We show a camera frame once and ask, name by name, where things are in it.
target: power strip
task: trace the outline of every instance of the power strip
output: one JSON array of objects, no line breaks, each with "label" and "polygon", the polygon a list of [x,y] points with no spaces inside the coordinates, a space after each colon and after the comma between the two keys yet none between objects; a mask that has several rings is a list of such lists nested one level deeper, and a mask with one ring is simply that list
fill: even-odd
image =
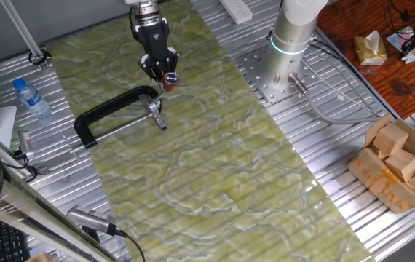
[{"label": "power strip", "polygon": [[242,0],[220,0],[236,24],[246,23],[253,18],[253,13]]}]

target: clamp handle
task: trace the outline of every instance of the clamp handle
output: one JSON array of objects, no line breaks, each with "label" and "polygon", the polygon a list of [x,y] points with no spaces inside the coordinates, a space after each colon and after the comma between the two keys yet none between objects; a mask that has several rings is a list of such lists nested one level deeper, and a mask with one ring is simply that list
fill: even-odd
[{"label": "clamp handle", "polygon": [[[90,124],[124,108],[125,106],[139,101],[140,95],[148,95],[152,99],[155,99],[157,98],[158,93],[152,87],[136,87],[78,116],[75,120],[74,126],[75,131],[78,134],[79,139],[83,142],[84,147],[89,149],[98,144],[94,135],[91,133],[89,128]],[[162,101],[158,109],[159,112],[162,110]]]}]

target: cardboard box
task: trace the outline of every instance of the cardboard box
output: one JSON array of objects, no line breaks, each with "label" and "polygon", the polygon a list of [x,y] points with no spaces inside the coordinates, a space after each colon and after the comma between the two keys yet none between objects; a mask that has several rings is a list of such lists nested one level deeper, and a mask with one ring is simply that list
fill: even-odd
[{"label": "cardboard box", "polygon": [[[348,169],[394,213],[404,213],[415,207],[415,189],[401,181],[368,148],[377,132],[389,122],[390,115],[386,115],[366,132],[364,149],[348,164]],[[415,156],[415,131],[399,119],[395,124],[409,134],[403,150]]]}]

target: wooden table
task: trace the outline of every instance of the wooden table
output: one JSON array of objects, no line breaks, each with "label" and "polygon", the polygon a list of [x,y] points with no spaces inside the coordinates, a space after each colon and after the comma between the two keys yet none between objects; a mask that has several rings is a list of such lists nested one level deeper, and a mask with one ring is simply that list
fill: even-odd
[{"label": "wooden table", "polygon": [[[394,4],[415,15],[415,0],[394,0]],[[415,25],[414,19],[404,23],[391,10],[396,29]],[[385,23],[382,0],[339,0],[324,8],[317,25],[402,118],[415,113],[415,62],[408,65],[402,62],[400,53],[386,40],[393,32]],[[360,65],[353,39],[374,30],[384,39],[387,60],[382,66]]]}]

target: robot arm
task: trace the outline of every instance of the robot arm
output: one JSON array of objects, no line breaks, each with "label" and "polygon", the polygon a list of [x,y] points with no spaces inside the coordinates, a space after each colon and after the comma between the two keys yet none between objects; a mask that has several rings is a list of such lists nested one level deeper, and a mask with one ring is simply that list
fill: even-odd
[{"label": "robot arm", "polygon": [[133,38],[146,52],[138,65],[152,80],[162,83],[164,91],[171,91],[178,84],[175,70],[180,54],[167,46],[169,26],[159,4],[154,0],[123,2],[131,6],[129,19]]}]

